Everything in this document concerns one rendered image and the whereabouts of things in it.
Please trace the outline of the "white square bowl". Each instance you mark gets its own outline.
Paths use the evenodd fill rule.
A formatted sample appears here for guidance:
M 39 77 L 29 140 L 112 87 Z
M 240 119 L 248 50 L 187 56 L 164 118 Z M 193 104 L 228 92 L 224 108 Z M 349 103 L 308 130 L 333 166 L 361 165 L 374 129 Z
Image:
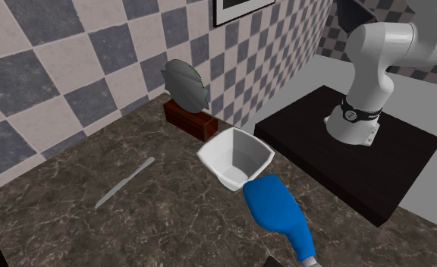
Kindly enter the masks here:
M 206 142 L 196 154 L 234 192 L 254 180 L 271 163 L 275 152 L 254 135 L 230 127 Z

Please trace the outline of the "grey leaf sculpture, brown base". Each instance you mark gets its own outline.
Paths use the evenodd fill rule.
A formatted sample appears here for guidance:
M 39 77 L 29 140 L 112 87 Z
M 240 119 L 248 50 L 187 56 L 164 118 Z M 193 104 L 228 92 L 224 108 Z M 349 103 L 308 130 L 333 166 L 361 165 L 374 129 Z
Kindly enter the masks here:
M 171 96 L 163 105 L 166 121 L 206 142 L 218 130 L 218 120 L 203 112 L 203 109 L 209 110 L 209 90 L 204 87 L 201 76 L 180 59 L 168 61 L 161 74 L 165 90 Z

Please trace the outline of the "blue bottle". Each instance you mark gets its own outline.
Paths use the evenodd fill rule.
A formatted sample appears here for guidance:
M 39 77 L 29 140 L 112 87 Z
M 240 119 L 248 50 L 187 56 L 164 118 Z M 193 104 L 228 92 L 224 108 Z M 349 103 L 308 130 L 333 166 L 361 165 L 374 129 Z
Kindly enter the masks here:
M 284 234 L 305 267 L 322 267 L 307 220 L 297 201 L 279 177 L 269 174 L 248 181 L 243 194 L 255 222 L 266 230 Z

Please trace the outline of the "grey knife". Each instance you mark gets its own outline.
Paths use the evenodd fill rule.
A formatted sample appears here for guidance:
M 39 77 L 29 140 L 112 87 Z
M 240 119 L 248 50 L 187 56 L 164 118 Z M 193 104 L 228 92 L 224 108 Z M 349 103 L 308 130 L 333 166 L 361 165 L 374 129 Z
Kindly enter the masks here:
M 117 193 L 125 184 L 127 184 L 131 179 L 133 179 L 137 174 L 139 174 L 143 169 L 147 168 L 155 161 L 154 157 L 149 157 L 146 159 L 140 167 L 135 170 L 128 177 L 121 180 L 118 184 L 116 184 L 109 192 L 107 192 L 95 205 L 95 209 L 98 209 L 103 203 L 105 203 L 108 199 L 110 199 L 115 193 Z

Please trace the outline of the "dark robot stand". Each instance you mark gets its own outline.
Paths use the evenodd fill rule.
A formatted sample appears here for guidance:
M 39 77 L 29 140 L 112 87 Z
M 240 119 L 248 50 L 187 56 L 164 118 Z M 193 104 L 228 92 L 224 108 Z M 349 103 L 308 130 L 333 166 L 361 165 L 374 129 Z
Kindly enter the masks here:
M 437 136 L 382 113 L 371 146 L 341 143 L 324 119 L 343 97 L 321 86 L 256 123 L 254 134 L 379 227 L 432 158 Z

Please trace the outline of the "framed wall picture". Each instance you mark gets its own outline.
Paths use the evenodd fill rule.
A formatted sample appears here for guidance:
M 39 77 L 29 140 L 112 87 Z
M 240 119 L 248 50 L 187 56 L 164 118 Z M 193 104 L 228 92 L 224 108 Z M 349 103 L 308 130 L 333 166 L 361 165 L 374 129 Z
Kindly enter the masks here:
M 275 2 L 276 0 L 212 0 L 213 26 L 220 27 Z

